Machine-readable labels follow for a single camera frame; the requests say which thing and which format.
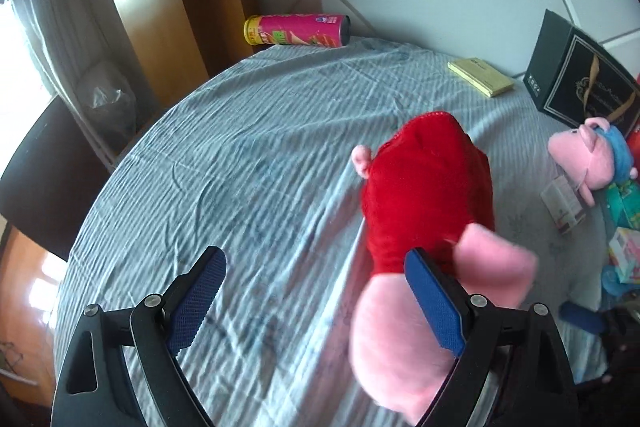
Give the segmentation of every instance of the plastic bag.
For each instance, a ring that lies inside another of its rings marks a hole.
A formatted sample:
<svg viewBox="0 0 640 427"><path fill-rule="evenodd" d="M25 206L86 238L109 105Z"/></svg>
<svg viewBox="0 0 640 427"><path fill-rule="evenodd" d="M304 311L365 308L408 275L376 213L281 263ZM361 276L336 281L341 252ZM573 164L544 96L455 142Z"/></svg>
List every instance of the plastic bag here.
<svg viewBox="0 0 640 427"><path fill-rule="evenodd" d="M76 88L82 112L95 130L114 148L136 133L136 95L126 77L108 60L89 69Z"/></svg>

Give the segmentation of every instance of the metal screw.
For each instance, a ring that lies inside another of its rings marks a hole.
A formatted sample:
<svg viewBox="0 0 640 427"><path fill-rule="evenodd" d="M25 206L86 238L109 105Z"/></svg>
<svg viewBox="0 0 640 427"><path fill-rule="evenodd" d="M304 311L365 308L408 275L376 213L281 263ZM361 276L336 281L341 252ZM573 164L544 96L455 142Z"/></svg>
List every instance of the metal screw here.
<svg viewBox="0 0 640 427"><path fill-rule="evenodd" d="M480 294L471 295L471 304L476 308L484 308L487 304L486 297Z"/></svg>
<svg viewBox="0 0 640 427"><path fill-rule="evenodd" d="M155 308L162 301L162 298L159 295L149 295L145 299L145 306L147 308Z"/></svg>
<svg viewBox="0 0 640 427"><path fill-rule="evenodd" d="M537 303L533 305L533 311L535 311L538 315L542 315L544 317L545 315L548 315L549 308L547 308L542 303Z"/></svg>
<svg viewBox="0 0 640 427"><path fill-rule="evenodd" d="M83 313L86 317L93 317L95 314L97 314L99 309L100 309L100 306L98 306L98 304L89 304L84 309Z"/></svg>

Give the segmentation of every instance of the yellow notepad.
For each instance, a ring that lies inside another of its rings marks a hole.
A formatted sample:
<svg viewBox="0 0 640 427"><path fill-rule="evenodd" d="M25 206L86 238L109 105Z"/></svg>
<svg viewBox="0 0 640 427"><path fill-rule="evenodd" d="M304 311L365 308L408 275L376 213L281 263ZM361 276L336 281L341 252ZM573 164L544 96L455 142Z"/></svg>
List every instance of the yellow notepad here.
<svg viewBox="0 0 640 427"><path fill-rule="evenodd" d="M513 80L479 58L460 58L449 62L451 71L491 98L513 88Z"/></svg>

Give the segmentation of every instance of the black box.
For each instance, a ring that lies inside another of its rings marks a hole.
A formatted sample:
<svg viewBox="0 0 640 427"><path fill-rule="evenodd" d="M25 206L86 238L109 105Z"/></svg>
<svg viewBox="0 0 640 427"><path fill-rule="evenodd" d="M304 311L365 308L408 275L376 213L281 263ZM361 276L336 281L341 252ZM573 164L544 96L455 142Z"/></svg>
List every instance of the black box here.
<svg viewBox="0 0 640 427"><path fill-rule="evenodd" d="M626 137L640 115L634 78L590 36L549 10L524 83L539 111L571 127L603 116Z"/></svg>

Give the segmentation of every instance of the stuffed toy ear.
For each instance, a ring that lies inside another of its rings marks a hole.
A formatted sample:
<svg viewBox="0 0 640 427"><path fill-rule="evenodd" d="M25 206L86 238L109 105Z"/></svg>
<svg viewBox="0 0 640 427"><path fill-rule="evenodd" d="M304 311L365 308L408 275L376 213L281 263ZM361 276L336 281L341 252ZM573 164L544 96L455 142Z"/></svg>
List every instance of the stuffed toy ear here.
<svg viewBox="0 0 640 427"><path fill-rule="evenodd" d="M589 152L593 152L593 150L596 148L596 132L588 125L581 125L580 127L578 127L578 132L580 133L580 137L582 138L582 141L586 145Z"/></svg>
<svg viewBox="0 0 640 427"><path fill-rule="evenodd" d="M351 151L351 161L356 172L361 178L369 178L369 167L371 165L371 149L364 145L357 145Z"/></svg>
<svg viewBox="0 0 640 427"><path fill-rule="evenodd" d="M453 249L458 281L501 308L517 308L536 276L538 258L478 223L466 226Z"/></svg>
<svg viewBox="0 0 640 427"><path fill-rule="evenodd" d="M600 127L605 132L607 132L611 127L609 120L601 116L594 116L593 118L587 118L587 120L584 121L584 124L588 127Z"/></svg>

